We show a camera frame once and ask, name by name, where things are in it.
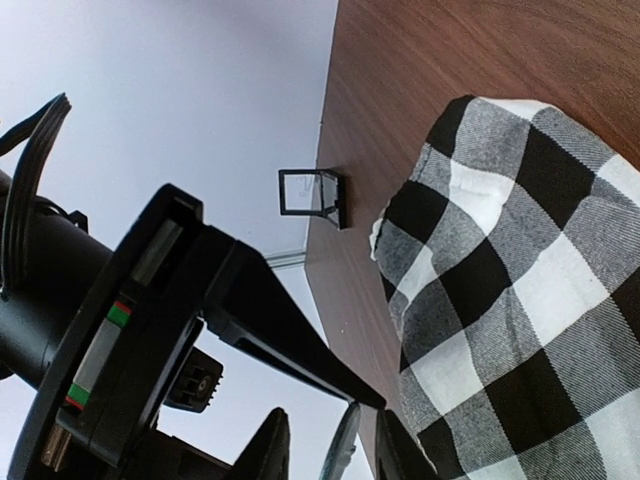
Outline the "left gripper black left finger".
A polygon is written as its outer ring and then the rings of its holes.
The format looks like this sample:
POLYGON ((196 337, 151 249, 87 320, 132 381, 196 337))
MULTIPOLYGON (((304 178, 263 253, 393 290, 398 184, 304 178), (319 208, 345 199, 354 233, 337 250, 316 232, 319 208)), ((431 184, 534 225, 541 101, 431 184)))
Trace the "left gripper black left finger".
POLYGON ((286 412, 274 408, 229 471, 230 479, 287 480, 290 426, 286 412))

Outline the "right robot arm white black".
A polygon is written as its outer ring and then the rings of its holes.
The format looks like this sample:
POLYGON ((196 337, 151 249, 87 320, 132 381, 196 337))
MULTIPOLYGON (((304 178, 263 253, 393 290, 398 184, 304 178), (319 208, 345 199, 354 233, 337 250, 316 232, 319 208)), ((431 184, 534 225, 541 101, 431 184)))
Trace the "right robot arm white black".
POLYGON ((305 384, 380 410, 384 398, 325 345, 264 257, 162 186, 115 249, 86 217, 38 194, 70 113, 59 94, 7 131, 1 178, 1 374, 36 391, 12 479, 284 479, 286 412, 272 410, 232 465, 158 429, 162 407, 204 411, 221 365, 203 331, 305 384))

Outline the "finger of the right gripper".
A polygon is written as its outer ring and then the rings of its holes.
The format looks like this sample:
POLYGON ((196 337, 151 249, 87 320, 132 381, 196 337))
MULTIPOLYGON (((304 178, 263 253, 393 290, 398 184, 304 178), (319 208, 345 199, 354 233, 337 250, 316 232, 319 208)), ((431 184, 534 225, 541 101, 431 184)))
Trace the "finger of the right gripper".
POLYGON ((386 400, 324 343, 262 255, 231 239, 210 244, 207 328, 231 347, 334 397, 374 409, 386 400))

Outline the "black white checkered shirt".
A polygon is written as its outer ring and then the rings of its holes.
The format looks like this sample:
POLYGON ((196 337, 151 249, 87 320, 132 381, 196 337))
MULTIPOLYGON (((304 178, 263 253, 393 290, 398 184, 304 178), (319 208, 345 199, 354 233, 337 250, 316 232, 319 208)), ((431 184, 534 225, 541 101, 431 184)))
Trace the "black white checkered shirt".
POLYGON ((534 100, 464 96, 370 237, 408 430, 443 479, 639 475, 639 173, 534 100))

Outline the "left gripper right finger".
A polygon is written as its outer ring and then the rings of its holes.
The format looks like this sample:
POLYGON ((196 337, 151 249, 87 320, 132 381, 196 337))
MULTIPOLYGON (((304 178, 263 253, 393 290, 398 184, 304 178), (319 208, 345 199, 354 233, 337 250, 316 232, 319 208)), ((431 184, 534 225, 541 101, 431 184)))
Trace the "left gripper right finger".
POLYGON ((391 410, 376 415, 376 478, 381 480, 438 480, 436 470, 391 410))

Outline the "round silver brooch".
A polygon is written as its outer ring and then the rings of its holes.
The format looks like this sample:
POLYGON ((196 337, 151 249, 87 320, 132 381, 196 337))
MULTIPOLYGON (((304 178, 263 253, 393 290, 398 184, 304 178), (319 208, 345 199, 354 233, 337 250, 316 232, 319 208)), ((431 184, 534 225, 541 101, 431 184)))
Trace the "round silver brooch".
POLYGON ((327 451, 320 480, 340 480, 356 451, 356 437, 361 423, 361 407, 351 402, 342 416, 327 451))

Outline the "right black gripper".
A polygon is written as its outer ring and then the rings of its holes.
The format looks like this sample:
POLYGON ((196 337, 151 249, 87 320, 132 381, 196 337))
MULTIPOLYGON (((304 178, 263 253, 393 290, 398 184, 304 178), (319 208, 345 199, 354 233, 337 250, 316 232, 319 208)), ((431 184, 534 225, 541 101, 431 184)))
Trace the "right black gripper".
POLYGON ((115 250, 59 214, 30 223, 9 297, 9 367, 37 390, 14 468, 213 468, 159 410, 203 328, 199 200, 161 187, 115 250))

